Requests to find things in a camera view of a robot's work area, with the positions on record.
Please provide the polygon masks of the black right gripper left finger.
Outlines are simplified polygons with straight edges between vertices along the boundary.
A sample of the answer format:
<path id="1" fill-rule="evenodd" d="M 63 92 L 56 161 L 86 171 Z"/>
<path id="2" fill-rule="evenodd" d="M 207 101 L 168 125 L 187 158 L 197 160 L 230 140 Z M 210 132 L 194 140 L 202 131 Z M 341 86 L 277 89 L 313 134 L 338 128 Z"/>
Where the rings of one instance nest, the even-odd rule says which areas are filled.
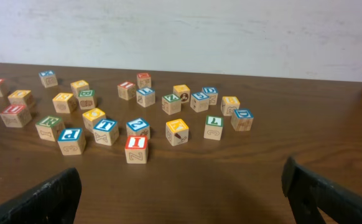
<path id="1" fill-rule="evenodd" d="M 0 223 L 73 223 L 81 196 L 76 168 L 65 169 L 0 205 Z"/>

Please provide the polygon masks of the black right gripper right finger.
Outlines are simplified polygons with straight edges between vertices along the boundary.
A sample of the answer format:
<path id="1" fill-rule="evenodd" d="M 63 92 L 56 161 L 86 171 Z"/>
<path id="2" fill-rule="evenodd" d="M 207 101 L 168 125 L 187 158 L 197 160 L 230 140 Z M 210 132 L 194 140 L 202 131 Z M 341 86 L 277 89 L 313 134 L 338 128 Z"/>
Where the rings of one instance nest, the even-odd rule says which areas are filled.
<path id="1" fill-rule="evenodd" d="M 324 223 L 320 211 L 337 223 L 362 223 L 362 197 L 299 165 L 293 157 L 284 164 L 281 182 L 296 223 Z"/>

